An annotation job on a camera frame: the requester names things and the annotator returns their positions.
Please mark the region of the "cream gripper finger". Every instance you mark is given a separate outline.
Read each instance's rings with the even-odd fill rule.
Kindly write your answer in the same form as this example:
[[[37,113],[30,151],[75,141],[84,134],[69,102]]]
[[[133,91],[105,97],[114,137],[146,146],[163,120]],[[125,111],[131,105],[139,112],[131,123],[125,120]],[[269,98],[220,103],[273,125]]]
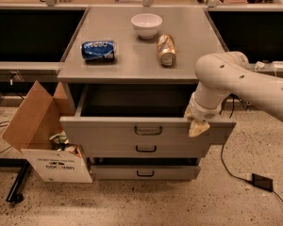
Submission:
[[[209,129],[210,125],[206,121],[192,121],[189,129],[189,137],[198,137]]]

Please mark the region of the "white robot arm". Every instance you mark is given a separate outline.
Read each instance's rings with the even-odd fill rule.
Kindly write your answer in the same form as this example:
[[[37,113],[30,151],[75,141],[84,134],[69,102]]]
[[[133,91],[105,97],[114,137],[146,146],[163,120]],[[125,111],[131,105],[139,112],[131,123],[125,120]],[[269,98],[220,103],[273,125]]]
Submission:
[[[184,117],[191,121],[189,136],[198,137],[220,119],[222,102],[235,94],[283,122],[283,78],[247,69],[241,52],[201,56],[195,64],[198,78]]]

